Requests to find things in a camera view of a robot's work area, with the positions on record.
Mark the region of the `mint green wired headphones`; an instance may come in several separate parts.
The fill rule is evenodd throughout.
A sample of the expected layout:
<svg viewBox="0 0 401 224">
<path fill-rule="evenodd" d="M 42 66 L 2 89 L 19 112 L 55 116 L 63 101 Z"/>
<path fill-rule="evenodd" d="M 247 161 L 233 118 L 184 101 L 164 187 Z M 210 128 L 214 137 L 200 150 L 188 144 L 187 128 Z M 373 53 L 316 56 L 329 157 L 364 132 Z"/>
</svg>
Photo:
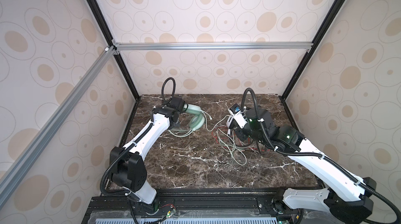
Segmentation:
<svg viewBox="0 0 401 224">
<path fill-rule="evenodd" d="M 236 143 L 233 130 L 228 129 L 226 133 L 221 130 L 222 123 L 225 120 L 227 120 L 227 123 L 229 124 L 227 128 L 230 126 L 231 121 L 233 120 L 232 113 L 225 115 L 210 129 L 208 128 L 208 120 L 212 120 L 213 118 L 209 113 L 201 109 L 201 107 L 192 104 L 185 104 L 184 114 L 192 115 L 187 128 L 183 129 L 180 126 L 176 126 L 168 131 L 169 134 L 177 138 L 184 138 L 189 137 L 202 127 L 205 127 L 207 132 L 212 133 L 217 137 L 217 144 L 230 154 L 236 164 L 240 166 L 245 166 L 247 164 L 247 157 L 243 153 L 247 147 L 245 147 L 245 145 L 240 146 L 240 144 Z"/>
</svg>

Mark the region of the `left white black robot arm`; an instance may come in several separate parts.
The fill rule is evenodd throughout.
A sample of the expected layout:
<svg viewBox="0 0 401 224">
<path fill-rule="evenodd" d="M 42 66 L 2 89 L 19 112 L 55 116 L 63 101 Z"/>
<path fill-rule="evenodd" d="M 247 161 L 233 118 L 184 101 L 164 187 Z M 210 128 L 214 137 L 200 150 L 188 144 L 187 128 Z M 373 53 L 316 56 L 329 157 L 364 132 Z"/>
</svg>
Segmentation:
<svg viewBox="0 0 401 224">
<path fill-rule="evenodd" d="M 179 116 L 185 112 L 185 101 L 175 96 L 175 88 L 175 79 L 167 78 L 161 89 L 162 103 L 150 111 L 145 127 L 125 146 L 110 152 L 110 165 L 100 181 L 102 195 L 127 194 L 137 202 L 153 203 L 157 191 L 147 181 L 144 161 L 156 140 L 178 126 Z"/>
</svg>

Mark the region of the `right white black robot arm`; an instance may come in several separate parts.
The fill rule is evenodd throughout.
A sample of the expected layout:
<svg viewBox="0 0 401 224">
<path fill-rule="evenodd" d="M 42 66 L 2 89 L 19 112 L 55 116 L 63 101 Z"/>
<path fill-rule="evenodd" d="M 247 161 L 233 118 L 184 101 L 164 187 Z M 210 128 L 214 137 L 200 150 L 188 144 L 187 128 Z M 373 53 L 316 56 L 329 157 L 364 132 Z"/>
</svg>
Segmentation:
<svg viewBox="0 0 401 224">
<path fill-rule="evenodd" d="M 371 196 L 375 196 L 395 213 L 395 223 L 401 222 L 400 210 L 376 191 L 375 180 L 349 172 L 293 127 L 276 126 L 270 113 L 258 105 L 252 88 L 246 88 L 241 103 L 228 111 L 228 132 L 234 132 L 241 141 L 251 139 L 290 158 L 327 185 L 320 190 L 280 189 L 270 203 L 276 214 L 309 209 L 330 213 L 345 224 L 371 224 L 373 221 L 368 219 L 373 213 Z"/>
</svg>

